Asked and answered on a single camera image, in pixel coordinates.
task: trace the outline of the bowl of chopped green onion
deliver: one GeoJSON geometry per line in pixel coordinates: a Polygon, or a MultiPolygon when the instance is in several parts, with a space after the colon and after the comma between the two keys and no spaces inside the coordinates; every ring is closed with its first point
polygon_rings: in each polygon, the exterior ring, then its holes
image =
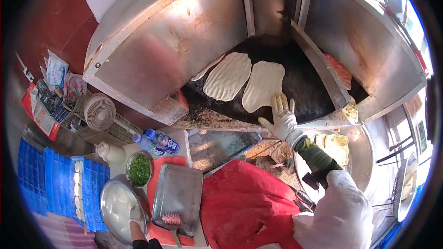
{"type": "Polygon", "coordinates": [[[126,178],[135,188],[145,186],[152,176],[151,160],[144,151],[132,154],[126,164],[126,178]]]}

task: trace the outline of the hand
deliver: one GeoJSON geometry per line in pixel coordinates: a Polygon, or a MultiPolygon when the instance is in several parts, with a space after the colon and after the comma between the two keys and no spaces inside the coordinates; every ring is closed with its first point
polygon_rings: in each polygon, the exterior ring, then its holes
{"type": "Polygon", "coordinates": [[[138,225],[140,225],[141,228],[141,212],[140,212],[140,206],[139,205],[134,205],[129,213],[129,223],[131,223],[131,221],[136,222],[138,225]]]}
{"type": "Polygon", "coordinates": [[[297,120],[294,115],[294,99],[290,100],[288,106],[287,98],[284,94],[275,95],[271,97],[271,104],[274,124],[265,118],[258,118],[258,122],[274,136],[282,141],[286,141],[291,148],[294,148],[303,136],[303,132],[297,128],[297,120]]]}

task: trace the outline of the red apron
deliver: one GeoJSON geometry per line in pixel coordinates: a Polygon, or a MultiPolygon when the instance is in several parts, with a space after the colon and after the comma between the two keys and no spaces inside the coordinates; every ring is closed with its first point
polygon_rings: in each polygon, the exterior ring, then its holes
{"type": "Polygon", "coordinates": [[[292,237],[300,213],[294,191],[274,175],[233,160],[203,180],[201,221],[212,249],[255,249],[279,243],[301,249],[292,237]]]}

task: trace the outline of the red wall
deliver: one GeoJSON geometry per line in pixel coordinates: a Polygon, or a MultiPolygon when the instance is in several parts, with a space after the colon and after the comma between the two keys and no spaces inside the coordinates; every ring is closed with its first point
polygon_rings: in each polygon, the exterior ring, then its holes
{"type": "MultiPolygon", "coordinates": [[[[97,28],[97,21],[86,0],[37,0],[27,14],[21,32],[17,53],[32,75],[42,77],[40,65],[46,68],[43,56],[47,49],[68,62],[69,70],[83,74],[86,50],[97,28]]],[[[88,85],[92,92],[97,89],[88,85]]],[[[159,128],[162,123],[153,120],[113,100],[117,112],[141,129],[159,128]]]]}

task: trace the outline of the arm sleeve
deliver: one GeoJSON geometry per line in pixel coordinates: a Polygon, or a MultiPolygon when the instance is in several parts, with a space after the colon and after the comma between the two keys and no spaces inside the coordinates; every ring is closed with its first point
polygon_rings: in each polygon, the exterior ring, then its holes
{"type": "Polygon", "coordinates": [[[329,188],[311,213],[294,215],[294,238],[304,249],[366,249],[371,244],[373,210],[344,170],[327,175],[329,188]]]}
{"type": "Polygon", "coordinates": [[[331,170],[343,170],[333,158],[329,157],[320,147],[313,144],[306,136],[297,143],[294,150],[306,161],[313,176],[324,189],[328,188],[326,175],[331,170]]]}
{"type": "Polygon", "coordinates": [[[133,249],[162,249],[159,241],[156,238],[150,239],[149,242],[145,240],[135,240],[132,242],[133,249]]]}
{"type": "Polygon", "coordinates": [[[133,249],[149,249],[149,243],[145,240],[135,240],[132,242],[133,249]]]}

